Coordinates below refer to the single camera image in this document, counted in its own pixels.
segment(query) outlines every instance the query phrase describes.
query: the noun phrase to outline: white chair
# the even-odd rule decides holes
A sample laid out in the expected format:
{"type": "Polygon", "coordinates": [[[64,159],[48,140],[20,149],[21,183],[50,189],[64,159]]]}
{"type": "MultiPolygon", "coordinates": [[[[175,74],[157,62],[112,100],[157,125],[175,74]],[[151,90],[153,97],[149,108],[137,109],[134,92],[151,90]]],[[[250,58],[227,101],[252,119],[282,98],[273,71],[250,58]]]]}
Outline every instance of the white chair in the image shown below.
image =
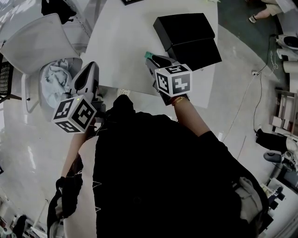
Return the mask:
{"type": "Polygon", "coordinates": [[[69,43],[56,13],[41,17],[24,26],[4,43],[0,52],[9,63],[23,73],[21,90],[25,114],[31,113],[38,103],[28,109],[26,90],[28,76],[53,61],[80,58],[69,43]]]}

